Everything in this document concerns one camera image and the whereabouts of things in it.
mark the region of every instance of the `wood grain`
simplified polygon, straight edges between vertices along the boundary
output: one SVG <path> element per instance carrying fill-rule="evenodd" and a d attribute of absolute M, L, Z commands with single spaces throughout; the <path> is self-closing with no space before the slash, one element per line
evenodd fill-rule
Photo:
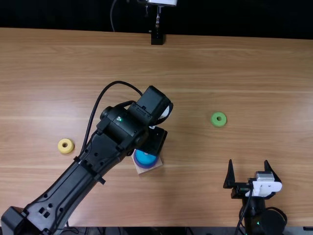
<path fill-rule="evenodd" d="M 93 104 L 109 82 L 154 85 L 174 103 L 162 167 L 138 176 L 126 158 L 73 213 L 76 226 L 235 226 L 240 200 L 223 189 L 227 163 L 246 181 L 263 161 L 283 181 L 268 206 L 289 226 L 313 225 L 313 41 L 0 29 L 0 214 L 24 207 L 78 155 Z M 96 114 L 129 99 L 112 87 Z M 221 111 L 227 125 L 215 128 Z M 61 155 L 62 138 L 74 140 Z"/>

